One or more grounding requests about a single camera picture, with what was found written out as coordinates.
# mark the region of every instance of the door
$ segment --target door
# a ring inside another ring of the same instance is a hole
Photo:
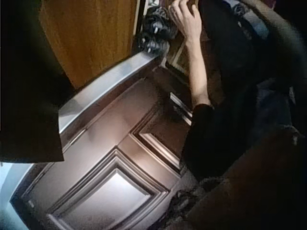
[[[131,55],[137,0],[42,0],[50,46],[78,89]]]
[[[146,229],[195,184],[179,164],[187,93],[168,70],[150,71],[86,126],[64,162],[44,168],[23,202],[46,229]]]

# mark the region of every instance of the wooden cabinet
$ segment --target wooden cabinet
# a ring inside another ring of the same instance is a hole
[[[137,0],[42,0],[39,20],[78,89],[131,55]]]

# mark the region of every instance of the hand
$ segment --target hand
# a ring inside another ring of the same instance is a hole
[[[201,15],[195,5],[192,6],[193,14],[187,6],[188,0],[175,0],[169,6],[170,18],[186,38],[187,46],[200,42]]]

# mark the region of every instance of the fingers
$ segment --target fingers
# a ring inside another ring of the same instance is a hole
[[[190,10],[188,9],[187,2],[188,0],[180,0],[180,3],[179,3],[179,7],[184,17],[192,16],[190,13]]]
[[[178,27],[181,26],[183,21],[183,16],[179,8],[179,2],[180,0],[175,0],[169,8],[171,18]]]
[[[175,0],[173,3],[172,3],[172,6],[171,6],[171,10],[174,11],[173,12],[173,15],[177,18],[180,19],[180,21],[182,20],[182,12],[179,8],[179,2],[180,0]]]
[[[192,5],[192,10],[193,10],[194,17],[201,20],[201,14],[199,10],[197,9],[196,5]]]

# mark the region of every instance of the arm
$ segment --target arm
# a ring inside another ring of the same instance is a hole
[[[307,86],[307,52],[299,32],[260,0],[241,1],[249,5],[272,31],[279,50],[290,65],[294,89],[298,96],[303,96]]]
[[[170,17],[185,36],[189,55],[189,81],[193,108],[198,104],[210,105],[207,91],[207,74],[201,53],[201,16],[193,5],[193,14],[187,6],[188,0],[175,0],[170,9]]]

